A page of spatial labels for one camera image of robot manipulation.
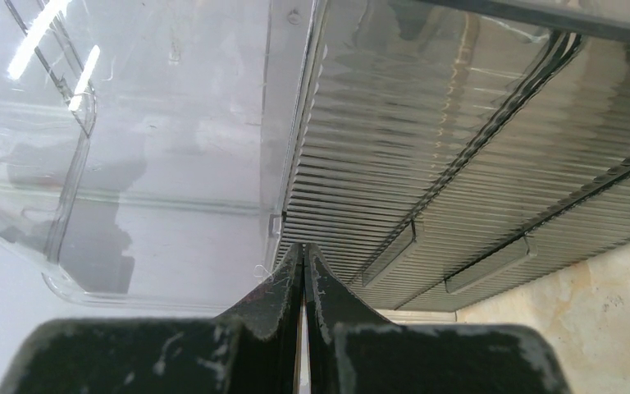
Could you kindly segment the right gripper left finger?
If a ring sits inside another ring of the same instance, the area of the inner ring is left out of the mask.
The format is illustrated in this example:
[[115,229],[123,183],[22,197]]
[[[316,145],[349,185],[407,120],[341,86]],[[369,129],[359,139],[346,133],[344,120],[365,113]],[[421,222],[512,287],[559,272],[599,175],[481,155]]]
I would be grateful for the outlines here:
[[1,393],[295,393],[304,248],[213,318],[73,318],[37,327]]

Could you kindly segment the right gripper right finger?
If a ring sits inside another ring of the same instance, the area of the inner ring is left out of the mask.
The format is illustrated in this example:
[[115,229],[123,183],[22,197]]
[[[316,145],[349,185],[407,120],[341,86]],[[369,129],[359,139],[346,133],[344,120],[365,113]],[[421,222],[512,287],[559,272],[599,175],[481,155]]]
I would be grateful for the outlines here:
[[515,324],[391,322],[304,245],[313,393],[569,393],[553,348]]

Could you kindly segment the clear acrylic makeup organizer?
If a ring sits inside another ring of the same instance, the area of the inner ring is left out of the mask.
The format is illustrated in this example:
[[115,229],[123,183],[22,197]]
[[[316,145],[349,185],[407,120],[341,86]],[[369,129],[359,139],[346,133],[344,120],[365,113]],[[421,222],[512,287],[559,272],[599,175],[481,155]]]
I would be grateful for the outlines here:
[[213,314],[313,243],[450,312],[630,242],[630,1],[0,1],[0,245]]

